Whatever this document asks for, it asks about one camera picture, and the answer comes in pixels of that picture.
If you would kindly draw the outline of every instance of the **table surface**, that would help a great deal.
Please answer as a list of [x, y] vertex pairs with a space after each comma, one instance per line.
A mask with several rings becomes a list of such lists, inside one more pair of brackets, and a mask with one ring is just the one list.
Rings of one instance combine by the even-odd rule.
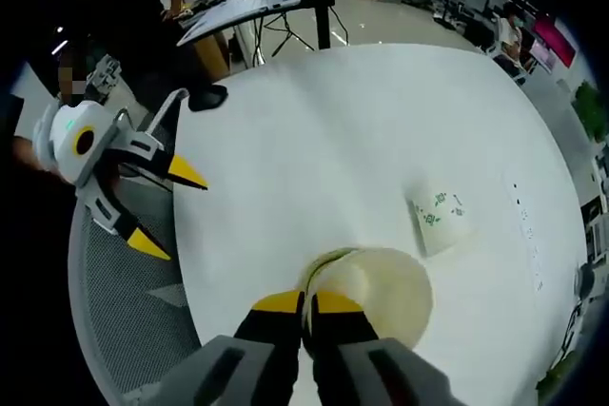
[[[319, 254], [393, 247], [427, 270], [434, 308], [415, 351], [456, 397], [511, 404], [535, 386], [575, 304], [585, 237], [556, 143], [499, 66], [452, 48], [370, 45], [271, 61], [223, 84], [219, 109], [182, 106], [176, 138], [209, 182], [173, 194], [203, 344], [293, 288]], [[405, 200], [429, 177], [459, 189], [475, 226], [432, 258]], [[291, 404], [319, 404], [301, 355]]]

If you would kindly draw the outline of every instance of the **floor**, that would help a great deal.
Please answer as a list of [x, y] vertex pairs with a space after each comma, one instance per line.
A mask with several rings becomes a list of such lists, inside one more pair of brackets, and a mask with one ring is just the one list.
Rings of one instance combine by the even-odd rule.
[[[476, 48], [455, 31], [444, 29], [433, 22], [431, 12], [405, 4], [390, 4], [375, 0], [336, 0], [334, 10], [348, 31], [349, 45], [367, 43], [419, 43], [476, 51]], [[265, 24], [274, 19], [269, 16]], [[315, 12], [296, 10], [287, 15], [290, 28], [313, 48], [317, 48]], [[283, 21], [271, 27], [282, 28]], [[254, 40], [253, 24], [246, 26], [246, 40]], [[265, 60], [271, 59], [274, 49], [284, 40], [285, 33], [263, 29], [261, 51]], [[336, 16], [330, 12], [331, 47], [346, 46], [347, 36]], [[307, 46], [292, 37], [272, 59], [295, 59]]]

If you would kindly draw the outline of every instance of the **paper cup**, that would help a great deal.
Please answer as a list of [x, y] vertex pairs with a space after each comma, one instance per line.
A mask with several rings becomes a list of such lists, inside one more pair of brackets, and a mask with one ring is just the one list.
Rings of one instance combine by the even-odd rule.
[[320, 256], [304, 271], [304, 325], [318, 290], [357, 302], [379, 338], [396, 338], [414, 348], [433, 306], [424, 267], [408, 254], [386, 248], [345, 248]]
[[472, 232], [469, 208], [448, 186], [423, 184], [410, 200], [417, 213], [428, 256], [442, 252]]

